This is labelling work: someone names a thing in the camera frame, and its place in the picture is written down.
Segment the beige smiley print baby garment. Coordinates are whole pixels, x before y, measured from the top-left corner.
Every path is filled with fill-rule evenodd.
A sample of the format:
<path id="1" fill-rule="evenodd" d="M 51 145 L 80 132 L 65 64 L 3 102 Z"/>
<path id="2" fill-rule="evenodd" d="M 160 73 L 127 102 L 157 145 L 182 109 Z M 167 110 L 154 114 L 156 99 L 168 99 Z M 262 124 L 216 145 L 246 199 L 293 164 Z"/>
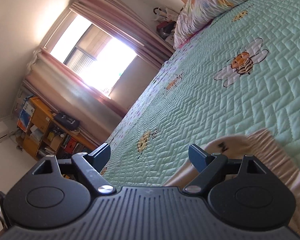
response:
<path id="1" fill-rule="evenodd" d="M 164 184 L 157 222 L 173 239 L 300 239 L 300 170 L 266 129 L 202 148 L 226 155 L 209 193 L 184 193 L 199 174 L 189 157 Z"/>

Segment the black bag on shelf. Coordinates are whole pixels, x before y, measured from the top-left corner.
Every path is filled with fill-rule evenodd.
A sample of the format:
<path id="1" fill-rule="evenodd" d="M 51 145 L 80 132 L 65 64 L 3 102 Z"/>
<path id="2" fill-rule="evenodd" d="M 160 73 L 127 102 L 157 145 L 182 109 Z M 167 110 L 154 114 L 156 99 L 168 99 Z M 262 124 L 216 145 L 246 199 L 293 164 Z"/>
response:
<path id="1" fill-rule="evenodd" d="M 79 121 L 76 119 L 73 119 L 72 117 L 68 116 L 67 114 L 63 112 L 58 112 L 54 117 L 54 120 L 56 120 L 60 125 L 65 127 L 66 129 L 70 131 L 74 131 L 79 127 Z"/>

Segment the wooden bookshelf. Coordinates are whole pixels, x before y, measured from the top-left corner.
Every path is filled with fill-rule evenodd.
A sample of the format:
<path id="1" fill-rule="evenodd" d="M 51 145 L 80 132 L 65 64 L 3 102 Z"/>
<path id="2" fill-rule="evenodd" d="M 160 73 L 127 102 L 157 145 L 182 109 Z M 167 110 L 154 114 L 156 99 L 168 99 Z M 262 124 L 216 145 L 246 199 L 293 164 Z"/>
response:
<path id="1" fill-rule="evenodd" d="M 19 147 L 36 160 L 48 154 L 67 159 L 75 153 L 90 153 L 96 148 L 79 129 L 71 131 L 58 123 L 55 115 L 37 96 L 26 97 L 17 120 L 20 135 L 16 141 Z"/>

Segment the pink window curtains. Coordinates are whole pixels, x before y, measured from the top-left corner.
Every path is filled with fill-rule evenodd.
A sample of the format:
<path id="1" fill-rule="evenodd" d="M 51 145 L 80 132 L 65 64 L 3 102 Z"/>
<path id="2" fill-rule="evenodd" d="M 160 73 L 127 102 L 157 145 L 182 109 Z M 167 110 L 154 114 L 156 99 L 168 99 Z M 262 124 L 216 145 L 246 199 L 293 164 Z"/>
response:
<path id="1" fill-rule="evenodd" d="M 23 81 L 43 102 L 79 121 L 100 145 L 173 54 L 121 0 L 76 0 L 57 20 Z"/>

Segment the small phone screen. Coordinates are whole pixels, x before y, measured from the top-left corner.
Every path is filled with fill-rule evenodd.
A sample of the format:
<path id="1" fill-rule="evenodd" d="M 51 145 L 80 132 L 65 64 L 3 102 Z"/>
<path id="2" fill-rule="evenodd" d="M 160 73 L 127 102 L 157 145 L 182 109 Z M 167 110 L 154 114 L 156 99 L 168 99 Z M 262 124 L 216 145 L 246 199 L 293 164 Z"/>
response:
<path id="1" fill-rule="evenodd" d="M 4 199 L 5 199 L 5 194 L 0 191 L 0 221 L 2 224 L 3 229 L 8 229 L 8 220 L 6 218 L 6 214 L 4 211 Z"/>

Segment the green quilted bee bedspread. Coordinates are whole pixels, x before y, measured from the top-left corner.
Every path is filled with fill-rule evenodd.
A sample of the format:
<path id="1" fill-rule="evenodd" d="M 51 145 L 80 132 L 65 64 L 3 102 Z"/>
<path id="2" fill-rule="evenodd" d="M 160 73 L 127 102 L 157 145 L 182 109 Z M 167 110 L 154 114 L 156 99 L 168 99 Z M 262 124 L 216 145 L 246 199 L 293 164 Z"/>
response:
<path id="1" fill-rule="evenodd" d="M 190 144 L 268 129 L 300 168 L 300 0 L 249 0 L 164 63 L 115 128 L 103 175 L 163 184 Z"/>

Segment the cluttered nightstand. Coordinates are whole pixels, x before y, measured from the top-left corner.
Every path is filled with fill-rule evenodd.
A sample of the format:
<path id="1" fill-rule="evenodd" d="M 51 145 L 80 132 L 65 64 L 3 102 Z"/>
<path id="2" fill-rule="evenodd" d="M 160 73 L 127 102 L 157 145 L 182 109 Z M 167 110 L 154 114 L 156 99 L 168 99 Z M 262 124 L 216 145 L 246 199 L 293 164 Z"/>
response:
<path id="1" fill-rule="evenodd" d="M 179 17 L 179 13 L 167 7 L 156 7 L 153 9 L 155 15 L 154 21 L 158 22 L 156 26 L 159 36 L 170 46 L 174 45 L 174 30 Z"/>

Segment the floral folded duvet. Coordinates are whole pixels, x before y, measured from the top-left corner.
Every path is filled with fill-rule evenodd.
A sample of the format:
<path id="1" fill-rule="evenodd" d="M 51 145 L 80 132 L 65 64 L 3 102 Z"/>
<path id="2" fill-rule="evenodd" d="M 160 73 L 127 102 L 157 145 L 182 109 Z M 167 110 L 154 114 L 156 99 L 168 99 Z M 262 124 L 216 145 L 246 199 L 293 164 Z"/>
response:
<path id="1" fill-rule="evenodd" d="M 174 30 L 174 49 L 181 47 L 214 18 L 248 0 L 188 0 Z"/>

